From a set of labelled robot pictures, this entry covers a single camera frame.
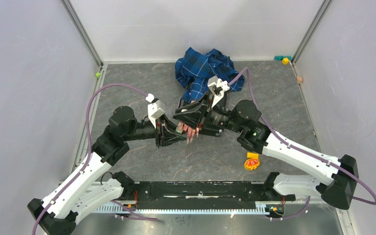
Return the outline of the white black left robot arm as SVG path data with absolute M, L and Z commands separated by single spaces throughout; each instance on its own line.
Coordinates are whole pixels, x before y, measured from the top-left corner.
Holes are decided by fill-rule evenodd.
M 48 235 L 70 235 L 99 207 L 117 198 L 131 198 L 134 182 L 124 173 L 115 173 L 91 192 L 86 190 L 130 150 L 128 141 L 154 139 L 158 147 L 164 147 L 186 140 L 164 111 L 154 111 L 153 119 L 138 122 L 131 107 L 116 108 L 79 167 L 44 199 L 34 198 L 28 203 L 35 219 L 33 232 L 41 227 Z

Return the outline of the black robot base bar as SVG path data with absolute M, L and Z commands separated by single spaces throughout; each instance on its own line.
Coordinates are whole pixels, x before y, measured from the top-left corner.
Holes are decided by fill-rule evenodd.
M 294 194 L 276 192 L 274 175 L 252 181 L 139 181 L 124 172 L 113 178 L 124 188 L 121 200 L 135 200 L 138 209 L 207 210 L 253 209 L 256 202 L 295 201 Z

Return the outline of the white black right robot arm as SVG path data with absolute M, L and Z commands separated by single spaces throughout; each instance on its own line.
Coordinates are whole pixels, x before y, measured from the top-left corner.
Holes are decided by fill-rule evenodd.
M 357 186 L 356 159 L 350 155 L 330 156 L 298 144 L 260 122 L 261 112 L 251 100 L 241 100 L 232 110 L 213 104 L 213 97 L 176 109 L 173 118 L 199 130 L 230 130 L 239 133 L 237 142 L 249 152 L 284 161 L 306 175 L 272 173 L 263 186 L 270 200 L 281 195 L 300 194 L 320 197 L 338 209 L 350 208 Z

